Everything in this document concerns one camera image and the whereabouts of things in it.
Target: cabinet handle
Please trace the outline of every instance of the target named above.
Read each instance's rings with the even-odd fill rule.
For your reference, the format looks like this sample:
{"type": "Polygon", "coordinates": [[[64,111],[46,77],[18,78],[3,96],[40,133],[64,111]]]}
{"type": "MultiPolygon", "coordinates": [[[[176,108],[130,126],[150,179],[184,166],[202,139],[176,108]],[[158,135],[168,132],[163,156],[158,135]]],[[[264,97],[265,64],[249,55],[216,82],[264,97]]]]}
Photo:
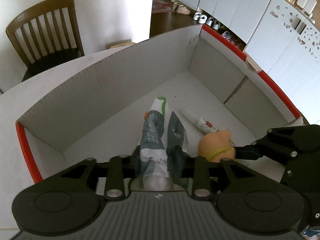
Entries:
{"type": "Polygon", "coordinates": [[[299,33],[300,35],[303,33],[304,29],[307,27],[307,25],[305,25],[302,29],[302,31],[299,33]]]}
{"type": "Polygon", "coordinates": [[[299,20],[297,26],[294,28],[295,30],[298,28],[299,24],[300,24],[301,20],[299,20]]]}

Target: ribbed gray panel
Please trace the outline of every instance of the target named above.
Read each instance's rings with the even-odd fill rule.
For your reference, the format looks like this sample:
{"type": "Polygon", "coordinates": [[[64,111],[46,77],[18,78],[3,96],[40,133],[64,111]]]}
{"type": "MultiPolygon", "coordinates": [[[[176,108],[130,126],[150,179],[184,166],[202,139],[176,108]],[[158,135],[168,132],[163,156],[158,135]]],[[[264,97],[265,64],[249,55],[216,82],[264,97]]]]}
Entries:
{"type": "Polygon", "coordinates": [[[301,240],[294,232],[254,236],[223,221],[210,202],[191,199],[186,192],[134,191],[124,201],[106,205],[89,226],[75,233],[35,236],[21,232],[14,240],[301,240]]]}

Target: red trim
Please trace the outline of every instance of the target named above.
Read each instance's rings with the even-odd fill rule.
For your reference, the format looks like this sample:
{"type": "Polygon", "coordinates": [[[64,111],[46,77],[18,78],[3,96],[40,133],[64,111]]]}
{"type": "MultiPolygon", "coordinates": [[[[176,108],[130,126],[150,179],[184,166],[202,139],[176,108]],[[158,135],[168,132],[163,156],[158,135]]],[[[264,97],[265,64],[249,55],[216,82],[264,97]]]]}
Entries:
{"type": "Polygon", "coordinates": [[[222,37],[217,31],[210,28],[207,24],[202,25],[202,29],[209,33],[211,36],[220,41],[223,45],[225,45],[228,49],[230,49],[234,54],[236,54],[240,59],[244,62],[247,58],[247,55],[244,54],[242,50],[240,50],[237,46],[233,45],[230,41],[227,41],[224,37],[222,37]]]}
{"type": "Polygon", "coordinates": [[[287,95],[282,91],[282,89],[269,77],[267,73],[263,70],[258,73],[258,75],[264,80],[265,83],[276,93],[276,95],[282,100],[282,102],[287,106],[290,112],[293,114],[295,118],[299,118],[301,113],[294,106],[291,100],[287,97],[287,95]]]}
{"type": "Polygon", "coordinates": [[[33,155],[32,155],[29,143],[28,143],[28,139],[26,136],[26,132],[24,130],[24,126],[19,122],[16,123],[16,131],[17,131],[21,151],[22,151],[24,160],[26,162],[26,165],[28,167],[28,170],[30,172],[31,178],[33,179],[34,183],[38,183],[38,182],[42,181],[43,178],[42,178],[41,173],[38,169],[36,161],[33,158],[33,155]]]}

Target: screw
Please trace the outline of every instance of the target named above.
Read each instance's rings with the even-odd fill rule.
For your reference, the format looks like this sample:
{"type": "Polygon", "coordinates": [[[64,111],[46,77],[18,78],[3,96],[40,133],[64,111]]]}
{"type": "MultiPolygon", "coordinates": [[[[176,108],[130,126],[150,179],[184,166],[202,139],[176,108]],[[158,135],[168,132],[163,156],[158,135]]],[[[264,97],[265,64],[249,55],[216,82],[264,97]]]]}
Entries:
{"type": "Polygon", "coordinates": [[[204,188],[200,188],[200,189],[195,190],[195,195],[197,197],[207,197],[210,195],[210,191],[207,189],[204,189],[204,188]]]}
{"type": "Polygon", "coordinates": [[[110,189],[107,191],[108,197],[120,197],[122,195],[122,191],[119,189],[110,189]]]}

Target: orange ball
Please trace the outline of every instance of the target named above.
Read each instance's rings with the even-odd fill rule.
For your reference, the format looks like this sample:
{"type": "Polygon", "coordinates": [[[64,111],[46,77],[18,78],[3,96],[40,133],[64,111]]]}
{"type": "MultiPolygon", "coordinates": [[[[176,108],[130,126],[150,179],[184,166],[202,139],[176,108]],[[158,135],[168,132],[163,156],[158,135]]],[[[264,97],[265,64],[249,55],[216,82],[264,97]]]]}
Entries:
{"type": "Polygon", "coordinates": [[[231,146],[229,130],[211,132],[203,136],[199,142],[199,155],[209,162],[220,162],[221,158],[234,159],[236,150],[231,146]]]}

